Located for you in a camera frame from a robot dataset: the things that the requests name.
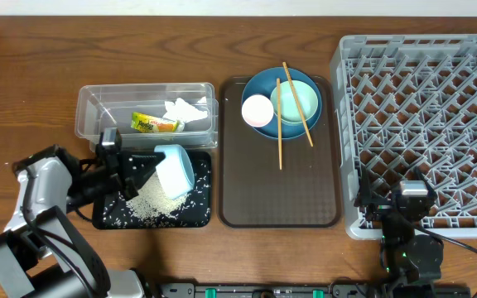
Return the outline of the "clear plastic bin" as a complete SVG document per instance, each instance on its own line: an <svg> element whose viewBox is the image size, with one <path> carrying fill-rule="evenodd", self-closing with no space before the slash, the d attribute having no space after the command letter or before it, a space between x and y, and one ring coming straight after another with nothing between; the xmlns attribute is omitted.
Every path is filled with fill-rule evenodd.
<svg viewBox="0 0 477 298"><path fill-rule="evenodd" d="M165 102L178 98L207 111L209 116L184 123L182 132L143 133L131 128L134 112L164 118ZM128 150L148 151L169 144L212 149L218 146L218 114L219 102L210 83L87 85L79 91L75 135L87 139L91 149L107 127L119 130L123 148Z"/></svg>

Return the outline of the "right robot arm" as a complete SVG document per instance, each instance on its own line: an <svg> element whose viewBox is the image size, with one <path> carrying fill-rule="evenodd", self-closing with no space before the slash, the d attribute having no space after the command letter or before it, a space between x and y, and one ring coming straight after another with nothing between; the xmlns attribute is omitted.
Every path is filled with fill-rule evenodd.
<svg viewBox="0 0 477 298"><path fill-rule="evenodd" d="M356 207L365 208L368 221L381 223L379 261L388 272L366 293L367 297L434 297L433 281L441 277L444 244L426 233L415 233L415 223L426 217L437 198L419 169L415 180L401 180L385 196L372 191L370 174L361 167Z"/></svg>

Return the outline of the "grey dishwasher rack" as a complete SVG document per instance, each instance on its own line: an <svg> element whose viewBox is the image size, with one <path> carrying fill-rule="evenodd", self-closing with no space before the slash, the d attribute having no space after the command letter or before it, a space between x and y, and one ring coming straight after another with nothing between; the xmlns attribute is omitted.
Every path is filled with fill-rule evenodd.
<svg viewBox="0 0 477 298"><path fill-rule="evenodd" d="M422 226L477 238L477 34L355 35L330 62L346 233L377 239L359 179L385 195L419 169L437 193Z"/></svg>

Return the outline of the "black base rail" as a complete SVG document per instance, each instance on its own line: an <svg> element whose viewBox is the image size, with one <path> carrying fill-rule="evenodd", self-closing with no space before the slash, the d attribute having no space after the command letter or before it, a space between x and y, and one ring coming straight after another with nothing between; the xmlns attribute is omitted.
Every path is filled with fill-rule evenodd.
<svg viewBox="0 0 477 298"><path fill-rule="evenodd" d="M461 286L400 286L389 291L365 284L331 284L329 286L276 285L205 285L169 283L159 286L162 298L467 298L470 290Z"/></svg>

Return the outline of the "white rice pile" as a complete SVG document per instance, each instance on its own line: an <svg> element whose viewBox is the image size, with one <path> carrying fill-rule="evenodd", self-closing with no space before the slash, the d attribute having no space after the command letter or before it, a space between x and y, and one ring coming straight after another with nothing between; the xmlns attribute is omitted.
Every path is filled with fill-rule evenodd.
<svg viewBox="0 0 477 298"><path fill-rule="evenodd" d="M154 173L138 191L138 196L127 202L127 207L140 219L170 218L175 219L186 202L188 194L176 199L169 199Z"/></svg>

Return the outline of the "brown serving tray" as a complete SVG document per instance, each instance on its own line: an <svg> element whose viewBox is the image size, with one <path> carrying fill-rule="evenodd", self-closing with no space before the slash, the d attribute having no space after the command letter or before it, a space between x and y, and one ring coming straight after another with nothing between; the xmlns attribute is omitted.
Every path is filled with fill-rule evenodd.
<svg viewBox="0 0 477 298"><path fill-rule="evenodd" d="M244 122L248 77L220 89L219 203L231 228L328 228L341 216L339 147L330 83L313 76L322 111L310 137L279 142Z"/></svg>

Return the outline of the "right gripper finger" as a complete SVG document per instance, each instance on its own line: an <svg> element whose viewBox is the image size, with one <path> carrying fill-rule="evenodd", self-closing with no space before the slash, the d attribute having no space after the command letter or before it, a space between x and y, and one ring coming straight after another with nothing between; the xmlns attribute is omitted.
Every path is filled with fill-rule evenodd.
<svg viewBox="0 0 477 298"><path fill-rule="evenodd" d="M359 206L367 206L372 200L372 190L369 180L369 172L365 166L361 166L361 179L359 187Z"/></svg>
<svg viewBox="0 0 477 298"><path fill-rule="evenodd" d="M430 183L427 181L426 177L423 175L419 167L415 167L413 170L416 178L421 181L426 187L426 191L429 195L435 195L435 190L431 187Z"/></svg>

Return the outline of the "pink cup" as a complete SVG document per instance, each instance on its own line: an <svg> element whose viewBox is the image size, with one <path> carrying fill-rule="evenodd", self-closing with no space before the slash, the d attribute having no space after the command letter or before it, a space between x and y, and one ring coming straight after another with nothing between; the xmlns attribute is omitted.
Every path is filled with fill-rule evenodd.
<svg viewBox="0 0 477 298"><path fill-rule="evenodd" d="M273 117L274 108L271 100L261 94L254 94L242 104L241 114L243 120L251 127L264 127Z"/></svg>

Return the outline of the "wooden chopstick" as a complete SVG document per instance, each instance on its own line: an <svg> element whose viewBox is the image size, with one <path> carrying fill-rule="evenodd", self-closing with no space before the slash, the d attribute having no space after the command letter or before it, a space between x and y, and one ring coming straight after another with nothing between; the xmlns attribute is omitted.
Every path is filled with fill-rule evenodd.
<svg viewBox="0 0 477 298"><path fill-rule="evenodd" d="M306 119L304 117L304 114L302 112L302 109L301 109L301 104L300 104L300 101L299 101L299 97L298 97L298 94L297 94L297 91L296 91L296 88L295 88L295 85L293 84L293 80L292 80L292 77L290 75L290 72L289 72L289 68L287 66L287 63L285 61L282 62L282 67L285 71L285 74L286 74L286 77L287 77L287 82L289 83L289 86L291 88L291 92L292 92L292 95L293 95L293 98L296 102L296 108L297 108L297 111L300 115L300 119L301 119L301 123L302 123L302 126L304 127L305 129L305 133L306 133L306 136L308 138L308 141L310 143L310 146L313 147L314 146L314 143L312 141L312 138L311 138L311 134L310 134L310 131L309 131L309 128L308 128L308 125L306 123Z"/></svg>
<svg viewBox="0 0 477 298"><path fill-rule="evenodd" d="M281 80L276 79L276 100L277 100L277 144L279 170L282 170L282 105L281 105Z"/></svg>

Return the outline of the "dark blue plate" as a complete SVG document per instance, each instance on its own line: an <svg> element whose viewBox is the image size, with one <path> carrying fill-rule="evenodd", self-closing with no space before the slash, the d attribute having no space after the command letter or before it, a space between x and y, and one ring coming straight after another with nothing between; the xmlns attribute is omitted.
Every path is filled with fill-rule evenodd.
<svg viewBox="0 0 477 298"><path fill-rule="evenodd" d="M317 119L310 126L308 126L308 128L311 130L318 122L322 109L323 109L323 100L322 100L322 96L320 95L319 87L316 85L316 83L312 80L312 78L309 75L293 68L289 68L289 72L290 72L292 80L299 80L309 84L319 95L320 108L319 108L319 111L316 113ZM245 101L245 99L247 99L248 97L254 94L261 94L270 99L272 90L276 87L277 78L279 78L281 82L287 81L285 71L281 66L263 70L260 73L254 75L246 83L246 86L243 90L243 94L241 98L242 103ZM264 135L265 137L268 137L271 139L277 139L277 116L275 115L275 113L273 114L272 120L268 125L264 127L255 127L254 130L256 130L261 135ZM292 126L282 122L282 139L283 140L297 138L304 134L305 134L305 129L302 126L302 124Z"/></svg>

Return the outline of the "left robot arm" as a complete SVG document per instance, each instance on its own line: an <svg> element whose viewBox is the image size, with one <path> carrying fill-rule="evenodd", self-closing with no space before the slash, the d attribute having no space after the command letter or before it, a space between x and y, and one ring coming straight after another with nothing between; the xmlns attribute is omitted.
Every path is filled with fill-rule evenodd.
<svg viewBox="0 0 477 298"><path fill-rule="evenodd" d="M20 184L15 213L0 234L0 286L9 297L158 297L135 269L106 268L67 213L109 195L137 195L164 154L99 145L78 159L58 145L13 164Z"/></svg>

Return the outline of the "light blue bowl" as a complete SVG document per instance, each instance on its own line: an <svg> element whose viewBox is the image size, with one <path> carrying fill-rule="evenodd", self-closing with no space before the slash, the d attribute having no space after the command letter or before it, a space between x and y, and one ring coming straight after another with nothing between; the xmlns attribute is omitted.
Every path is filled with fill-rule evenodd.
<svg viewBox="0 0 477 298"><path fill-rule="evenodd" d="M177 199L190 192L194 188L195 177L186 150L180 145L159 145L154 152L165 155L156 166L156 173L166 197Z"/></svg>

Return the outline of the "yellow green snack wrapper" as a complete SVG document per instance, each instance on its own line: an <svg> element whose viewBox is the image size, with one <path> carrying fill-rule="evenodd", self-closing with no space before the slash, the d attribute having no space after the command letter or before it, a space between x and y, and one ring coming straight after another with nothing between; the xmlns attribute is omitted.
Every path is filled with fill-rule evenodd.
<svg viewBox="0 0 477 298"><path fill-rule="evenodd" d="M143 113L132 114L131 128L143 133L182 132L184 123L179 120L158 118Z"/></svg>

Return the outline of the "mint green bowl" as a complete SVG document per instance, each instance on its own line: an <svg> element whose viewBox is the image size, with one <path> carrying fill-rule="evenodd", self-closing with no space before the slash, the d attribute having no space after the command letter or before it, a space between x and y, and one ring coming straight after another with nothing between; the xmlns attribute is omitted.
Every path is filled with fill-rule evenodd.
<svg viewBox="0 0 477 298"><path fill-rule="evenodd" d="M310 126L316 119L316 113L320 108L319 95L307 83L293 80L294 89L298 97L301 111L307 125ZM296 105L296 100L292 88L287 81L281 82L279 87L275 87L270 95L274 113L278 115L278 108L281 108L282 122L287 125L301 125L301 115Z"/></svg>

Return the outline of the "white tissue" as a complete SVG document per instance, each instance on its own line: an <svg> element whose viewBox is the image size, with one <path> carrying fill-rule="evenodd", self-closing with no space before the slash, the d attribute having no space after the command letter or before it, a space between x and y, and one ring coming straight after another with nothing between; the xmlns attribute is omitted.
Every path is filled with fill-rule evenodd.
<svg viewBox="0 0 477 298"><path fill-rule="evenodd" d="M207 111L199 110L182 98L178 98L175 102L166 101L165 109L164 118L182 123L198 121L209 116Z"/></svg>

